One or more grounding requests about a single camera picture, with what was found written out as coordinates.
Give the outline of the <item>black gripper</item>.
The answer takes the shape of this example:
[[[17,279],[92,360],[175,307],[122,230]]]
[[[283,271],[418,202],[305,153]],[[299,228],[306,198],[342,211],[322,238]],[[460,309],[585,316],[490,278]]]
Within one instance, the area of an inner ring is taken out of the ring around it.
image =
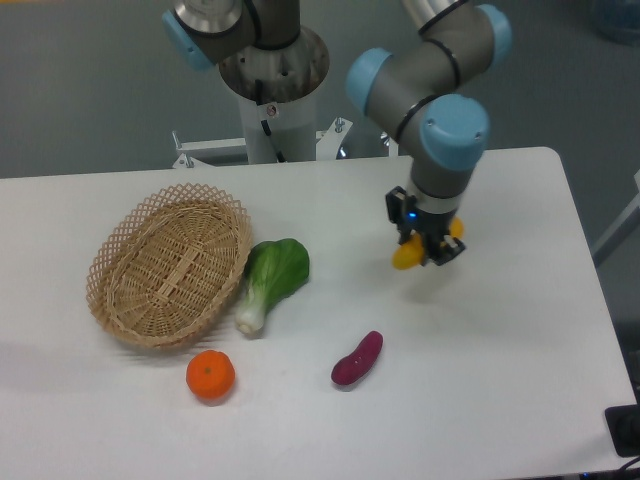
[[[400,186],[385,195],[385,202],[388,219],[396,226],[399,235],[399,245],[407,243],[413,231],[423,237],[423,266],[444,265],[466,250],[466,245],[459,238],[451,236],[456,210],[429,212]]]

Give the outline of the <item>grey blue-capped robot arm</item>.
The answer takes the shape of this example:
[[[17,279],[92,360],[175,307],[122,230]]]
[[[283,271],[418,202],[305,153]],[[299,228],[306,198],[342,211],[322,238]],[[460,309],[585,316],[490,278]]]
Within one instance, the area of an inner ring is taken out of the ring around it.
[[[407,1],[420,45],[403,55],[362,53],[345,80],[348,98],[412,158],[405,186],[385,197],[404,267],[445,264],[465,248],[457,212],[489,136],[490,120],[461,85],[511,49],[507,17],[466,1]],[[177,1],[162,16],[174,48],[196,70],[217,67],[242,111],[249,161],[317,158],[313,95],[329,54],[300,20],[296,1]]]

